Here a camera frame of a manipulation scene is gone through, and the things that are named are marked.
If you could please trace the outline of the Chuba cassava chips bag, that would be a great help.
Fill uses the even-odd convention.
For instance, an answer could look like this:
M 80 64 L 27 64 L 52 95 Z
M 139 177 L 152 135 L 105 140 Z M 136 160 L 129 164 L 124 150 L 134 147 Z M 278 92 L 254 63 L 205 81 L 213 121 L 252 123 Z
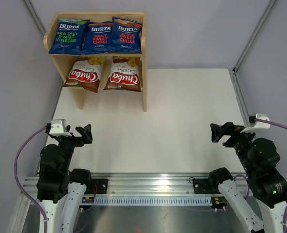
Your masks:
M 63 87 L 79 86 L 98 93 L 101 75 L 106 58 L 103 56 L 79 56 Z
M 139 57 L 113 57 L 104 90 L 141 92 L 139 61 Z

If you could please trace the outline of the Burts spicy chilli bag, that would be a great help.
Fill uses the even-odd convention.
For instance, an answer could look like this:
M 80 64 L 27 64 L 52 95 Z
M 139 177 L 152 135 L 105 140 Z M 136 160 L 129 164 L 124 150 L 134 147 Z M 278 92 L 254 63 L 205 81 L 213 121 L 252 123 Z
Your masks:
M 114 53 L 141 53 L 140 33 L 142 23 L 112 17 L 111 39 L 109 49 Z
M 108 53 L 111 51 L 112 22 L 89 23 L 81 55 Z

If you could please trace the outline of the Burts sea salt vinegar bag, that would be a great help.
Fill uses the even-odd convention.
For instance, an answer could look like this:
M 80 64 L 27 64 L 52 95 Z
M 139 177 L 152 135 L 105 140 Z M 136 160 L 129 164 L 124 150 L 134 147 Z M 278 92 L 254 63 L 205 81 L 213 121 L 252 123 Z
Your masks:
M 80 55 L 89 20 L 59 19 L 49 54 Z

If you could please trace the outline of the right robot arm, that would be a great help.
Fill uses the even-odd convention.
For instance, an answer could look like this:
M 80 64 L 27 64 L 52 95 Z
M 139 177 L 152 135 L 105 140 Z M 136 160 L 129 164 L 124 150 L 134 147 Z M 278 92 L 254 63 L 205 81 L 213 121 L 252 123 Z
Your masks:
M 255 133 L 244 126 L 227 122 L 212 123 L 211 141 L 219 142 L 223 136 L 229 139 L 223 143 L 234 148 L 247 175 L 247 184 L 259 205 L 258 217 L 237 189 L 234 177 L 226 168 L 209 173 L 208 186 L 213 192 L 220 192 L 232 207 L 246 233 L 287 232 L 287 182 L 277 171 L 280 155 L 273 141 L 255 138 Z

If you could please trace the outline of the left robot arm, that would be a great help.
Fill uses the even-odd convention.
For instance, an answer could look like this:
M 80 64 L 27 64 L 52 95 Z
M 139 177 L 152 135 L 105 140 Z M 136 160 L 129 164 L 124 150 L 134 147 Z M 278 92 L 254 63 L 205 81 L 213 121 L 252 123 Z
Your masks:
M 72 233 L 83 194 L 93 187 L 89 170 L 69 169 L 75 148 L 93 141 L 90 124 L 75 129 L 79 136 L 70 132 L 64 120 L 45 126 L 45 133 L 57 143 L 46 145 L 40 153 L 37 205 L 41 233 Z

